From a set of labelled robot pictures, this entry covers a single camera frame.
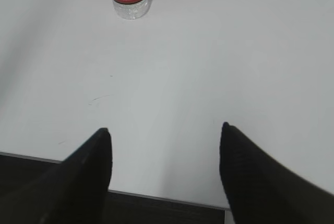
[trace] floor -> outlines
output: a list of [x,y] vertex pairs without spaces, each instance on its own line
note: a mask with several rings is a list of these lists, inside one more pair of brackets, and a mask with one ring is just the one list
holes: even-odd
[[[0,197],[56,165],[48,161],[0,155]],[[108,192],[103,224],[222,224],[224,218],[222,210]]]

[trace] white table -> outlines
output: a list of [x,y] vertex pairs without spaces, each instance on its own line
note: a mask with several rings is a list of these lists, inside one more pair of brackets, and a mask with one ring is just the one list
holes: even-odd
[[334,193],[334,0],[0,0],[0,150],[63,160],[99,127],[111,189],[228,207],[224,121]]

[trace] scratch mark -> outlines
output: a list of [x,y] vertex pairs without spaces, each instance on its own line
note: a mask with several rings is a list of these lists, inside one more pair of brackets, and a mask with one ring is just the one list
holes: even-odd
[[88,103],[88,105],[93,105],[93,103],[94,103],[95,101],[100,100],[100,99],[105,98],[105,97],[110,97],[110,96],[112,96],[112,95],[104,95],[104,96],[101,96],[101,97],[97,97],[97,98],[91,100],[91,101]]

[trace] white tabletop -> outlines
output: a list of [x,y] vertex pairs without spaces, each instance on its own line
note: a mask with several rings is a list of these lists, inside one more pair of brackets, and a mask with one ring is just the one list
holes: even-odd
[[0,151],[63,160],[108,127],[111,189],[228,207],[228,121],[334,193],[334,0],[0,6]]

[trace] dark floor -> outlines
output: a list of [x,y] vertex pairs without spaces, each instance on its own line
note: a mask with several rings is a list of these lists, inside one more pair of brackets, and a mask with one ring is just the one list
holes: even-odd
[[[0,155],[0,197],[39,177],[56,163]],[[109,192],[104,224],[223,224],[224,211]]]

